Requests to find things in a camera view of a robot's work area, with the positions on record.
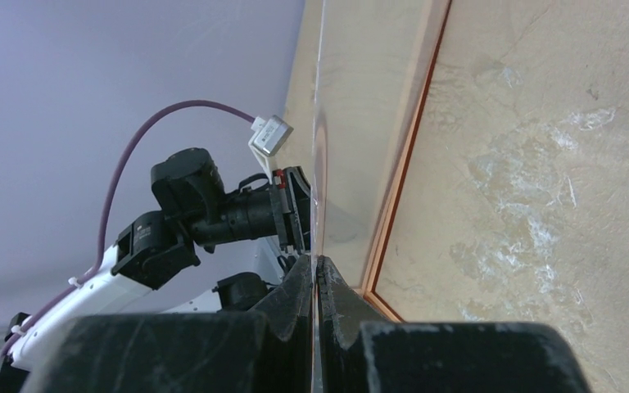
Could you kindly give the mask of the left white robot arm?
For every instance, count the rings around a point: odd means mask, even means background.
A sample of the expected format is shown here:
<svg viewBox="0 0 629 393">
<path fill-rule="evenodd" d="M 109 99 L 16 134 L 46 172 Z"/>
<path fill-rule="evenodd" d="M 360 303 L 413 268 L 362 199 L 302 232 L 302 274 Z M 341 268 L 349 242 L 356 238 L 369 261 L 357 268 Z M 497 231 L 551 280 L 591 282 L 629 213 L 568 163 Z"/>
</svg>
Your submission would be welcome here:
<svg viewBox="0 0 629 393">
<path fill-rule="evenodd" d="M 197 266 L 197 248 L 275 237 L 276 260 L 288 273 L 310 250 L 310 185 L 303 169 L 270 169 L 226 192 L 215 162 L 203 148 L 179 151 L 151 170 L 159 209 L 138 216 L 102 255 L 88 280 L 72 278 L 72 290 L 37 321 L 19 313 L 0 357 L 0 392 L 17 392 L 68 320 L 111 314 Z"/>
</svg>

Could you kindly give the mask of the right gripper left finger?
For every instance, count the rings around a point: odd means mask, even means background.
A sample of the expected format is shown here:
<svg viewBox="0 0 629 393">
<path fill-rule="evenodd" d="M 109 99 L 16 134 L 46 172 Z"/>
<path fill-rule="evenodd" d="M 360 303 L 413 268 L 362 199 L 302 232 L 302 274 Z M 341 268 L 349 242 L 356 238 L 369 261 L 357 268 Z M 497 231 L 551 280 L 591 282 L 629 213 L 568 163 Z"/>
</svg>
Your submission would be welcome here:
<svg viewBox="0 0 629 393">
<path fill-rule="evenodd" d="M 310 257 L 248 311 L 117 314 L 65 324 L 26 392 L 308 392 Z"/>
</svg>

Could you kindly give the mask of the orange wooden picture frame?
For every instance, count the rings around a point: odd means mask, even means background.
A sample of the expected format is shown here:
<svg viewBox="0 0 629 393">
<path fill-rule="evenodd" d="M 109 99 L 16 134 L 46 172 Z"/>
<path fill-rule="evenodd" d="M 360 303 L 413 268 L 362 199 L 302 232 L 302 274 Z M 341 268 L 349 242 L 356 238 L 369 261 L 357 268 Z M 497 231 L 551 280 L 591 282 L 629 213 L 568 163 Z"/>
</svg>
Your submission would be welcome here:
<svg viewBox="0 0 629 393">
<path fill-rule="evenodd" d="M 375 224 L 362 283 L 357 290 L 373 308 L 393 322 L 401 322 L 403 318 L 376 292 L 376 286 L 404 189 L 405 178 L 423 117 L 423 110 L 451 5 L 451 1 L 429 1 L 426 10 L 427 15 L 422 19 L 423 37 L 419 39 L 419 57 L 411 63 L 415 67 L 415 71 L 411 78 L 404 113 L 400 119 L 398 143 L 392 151 L 391 174 L 385 183 L 384 198 L 378 221 Z"/>
</svg>

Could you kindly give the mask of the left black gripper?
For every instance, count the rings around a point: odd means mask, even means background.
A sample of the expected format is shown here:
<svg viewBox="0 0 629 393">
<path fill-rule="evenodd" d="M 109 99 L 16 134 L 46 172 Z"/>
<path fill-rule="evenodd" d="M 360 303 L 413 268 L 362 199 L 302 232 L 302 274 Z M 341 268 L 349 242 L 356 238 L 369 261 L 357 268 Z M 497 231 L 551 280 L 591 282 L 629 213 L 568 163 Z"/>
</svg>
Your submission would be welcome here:
<svg viewBox="0 0 629 393">
<path fill-rule="evenodd" d="M 298 254 L 310 252 L 311 190 L 300 166 L 283 170 L 285 183 L 284 223 L 287 244 Z M 229 196 L 218 207 L 218 219 L 208 218 L 189 222 L 189 235 L 200 247 L 211 248 L 231 242 L 256 240 L 278 235 L 283 221 L 274 207 L 278 196 L 276 188 L 269 186 Z"/>
</svg>

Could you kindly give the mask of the clear acrylic sheet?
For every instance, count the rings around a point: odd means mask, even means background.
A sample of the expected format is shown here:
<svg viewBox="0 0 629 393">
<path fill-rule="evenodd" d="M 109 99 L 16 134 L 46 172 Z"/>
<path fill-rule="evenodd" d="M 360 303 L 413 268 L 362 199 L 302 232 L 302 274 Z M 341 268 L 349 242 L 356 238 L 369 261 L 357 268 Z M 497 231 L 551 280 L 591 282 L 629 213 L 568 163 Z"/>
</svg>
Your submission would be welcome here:
<svg viewBox="0 0 629 393">
<path fill-rule="evenodd" d="M 314 253 L 360 287 L 446 1 L 327 1 L 315 83 Z"/>
</svg>

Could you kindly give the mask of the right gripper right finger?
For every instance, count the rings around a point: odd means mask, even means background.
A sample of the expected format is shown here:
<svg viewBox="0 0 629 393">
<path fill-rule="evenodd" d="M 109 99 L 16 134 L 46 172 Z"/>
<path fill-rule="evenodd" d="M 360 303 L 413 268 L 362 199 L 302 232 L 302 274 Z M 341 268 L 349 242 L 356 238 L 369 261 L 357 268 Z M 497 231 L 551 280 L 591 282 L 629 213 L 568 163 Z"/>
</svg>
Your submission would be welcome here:
<svg viewBox="0 0 629 393">
<path fill-rule="evenodd" d="M 317 259 L 326 392 L 589 392 L 568 343 L 518 322 L 392 322 Z"/>
</svg>

